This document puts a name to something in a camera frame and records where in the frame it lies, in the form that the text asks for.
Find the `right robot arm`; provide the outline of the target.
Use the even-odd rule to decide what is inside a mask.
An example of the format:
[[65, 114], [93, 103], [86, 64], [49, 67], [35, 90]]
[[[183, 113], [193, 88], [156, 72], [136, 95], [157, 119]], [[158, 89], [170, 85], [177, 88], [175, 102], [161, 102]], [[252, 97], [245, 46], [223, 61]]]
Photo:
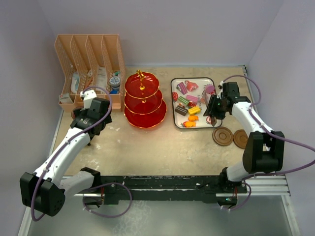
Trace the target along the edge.
[[284, 134], [263, 124], [263, 120], [252, 108], [251, 101], [240, 95], [236, 82], [221, 82], [219, 88], [217, 95], [211, 95], [204, 115], [216, 123], [229, 113], [241, 123], [248, 136], [242, 161], [227, 167], [223, 171], [226, 176], [219, 180], [220, 189], [231, 192], [236, 187], [236, 182], [251, 174], [269, 174], [282, 169], [284, 141], [273, 138], [272, 135], [283, 138]]

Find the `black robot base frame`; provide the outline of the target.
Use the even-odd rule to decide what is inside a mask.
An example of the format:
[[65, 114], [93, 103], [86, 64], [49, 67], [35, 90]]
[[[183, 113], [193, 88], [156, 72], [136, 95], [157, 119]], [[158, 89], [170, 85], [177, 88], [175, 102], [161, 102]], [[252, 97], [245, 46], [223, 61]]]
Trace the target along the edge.
[[102, 194], [105, 205], [119, 201], [198, 201], [207, 204], [236, 205], [238, 193], [246, 193], [241, 182], [230, 182], [226, 171], [218, 176], [103, 176], [88, 167], [93, 175], [92, 193]]

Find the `white strawberry enamel tray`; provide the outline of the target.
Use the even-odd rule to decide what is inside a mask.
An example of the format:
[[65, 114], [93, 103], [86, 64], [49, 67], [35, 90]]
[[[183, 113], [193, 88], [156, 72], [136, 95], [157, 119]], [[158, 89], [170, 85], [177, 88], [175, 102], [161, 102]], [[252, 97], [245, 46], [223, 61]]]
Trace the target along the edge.
[[[187, 92], [187, 94], [183, 95], [180, 91], [178, 91], [176, 89], [176, 85], [180, 82], [184, 82], [185, 81], [191, 81], [194, 82], [198, 85], [198, 89], [191, 91], [191, 92]], [[173, 80], [171, 80], [171, 92], [172, 92], [172, 100], [173, 100], [173, 105], [172, 105], [172, 110], [173, 110], [173, 121], [176, 127], [180, 128], [180, 129], [197, 129], [197, 128], [201, 128], [201, 112], [198, 114], [195, 114], [195, 116], [198, 116], [199, 120], [195, 121], [196, 122], [196, 127], [190, 127], [190, 128], [186, 128], [183, 127], [183, 123], [185, 121], [188, 121], [188, 117], [190, 116], [189, 113], [187, 113], [186, 116], [182, 116], [176, 112], [174, 112], [175, 108], [179, 105], [178, 103], [178, 98], [179, 96], [182, 96], [184, 98], [186, 98], [187, 95], [193, 95], [198, 97], [198, 102], [197, 103], [193, 103], [193, 102], [189, 102], [188, 106], [185, 107], [187, 110], [192, 108], [192, 107], [199, 107], [200, 110], [202, 110], [202, 105], [201, 105], [201, 94], [204, 90], [204, 87], [208, 84], [214, 85], [215, 87], [215, 83], [213, 81], [213, 79], [209, 78], [209, 77], [191, 77], [191, 78], [174, 78]], [[215, 127], [211, 127], [211, 128], [217, 128], [222, 126], [222, 121], [218, 120], [218, 123]]]

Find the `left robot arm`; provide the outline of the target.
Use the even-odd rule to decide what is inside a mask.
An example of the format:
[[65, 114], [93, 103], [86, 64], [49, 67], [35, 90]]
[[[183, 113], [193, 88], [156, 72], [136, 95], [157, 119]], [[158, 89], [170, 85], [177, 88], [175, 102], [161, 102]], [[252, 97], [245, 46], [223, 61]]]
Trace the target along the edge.
[[88, 103], [87, 107], [74, 110], [74, 119], [57, 149], [33, 173], [25, 172], [20, 177], [22, 203], [31, 209], [33, 221], [39, 221], [44, 215], [55, 216], [70, 190], [80, 191], [79, 183], [91, 193], [101, 188], [101, 180], [90, 172], [80, 171], [74, 183], [62, 182], [78, 153], [112, 121], [111, 100], [97, 97], [85, 97], [84, 100]]

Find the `pink heart cake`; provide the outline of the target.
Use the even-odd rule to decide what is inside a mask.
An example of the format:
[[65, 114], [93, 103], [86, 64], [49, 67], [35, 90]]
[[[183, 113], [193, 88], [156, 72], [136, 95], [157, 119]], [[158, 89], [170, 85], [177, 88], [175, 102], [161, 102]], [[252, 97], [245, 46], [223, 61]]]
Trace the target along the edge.
[[186, 84], [186, 88], [189, 92], [194, 91], [196, 89], [198, 89], [198, 85], [194, 82], [191, 81], [185, 81]]

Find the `red three-tier cake stand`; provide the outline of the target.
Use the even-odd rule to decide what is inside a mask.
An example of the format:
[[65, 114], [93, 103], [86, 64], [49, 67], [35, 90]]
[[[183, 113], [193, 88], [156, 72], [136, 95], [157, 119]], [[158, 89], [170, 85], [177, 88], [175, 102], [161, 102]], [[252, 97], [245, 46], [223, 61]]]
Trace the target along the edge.
[[137, 70], [125, 83], [124, 116], [134, 127], [147, 129], [160, 124], [166, 115], [167, 105], [159, 89], [157, 77]]

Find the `metal serving tongs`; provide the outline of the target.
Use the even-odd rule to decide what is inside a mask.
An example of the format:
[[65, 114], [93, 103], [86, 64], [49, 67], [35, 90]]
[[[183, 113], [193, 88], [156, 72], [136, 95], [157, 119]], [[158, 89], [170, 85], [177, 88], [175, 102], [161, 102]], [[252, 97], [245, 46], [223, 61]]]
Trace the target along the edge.
[[201, 110], [201, 128], [211, 128], [211, 127], [215, 127], [218, 123], [216, 118], [211, 118], [210, 116], [204, 117], [203, 114], [207, 108], [210, 96], [212, 94], [206, 94], [205, 90], [203, 90], [202, 94], [201, 94], [201, 105], [202, 105], [202, 110]]

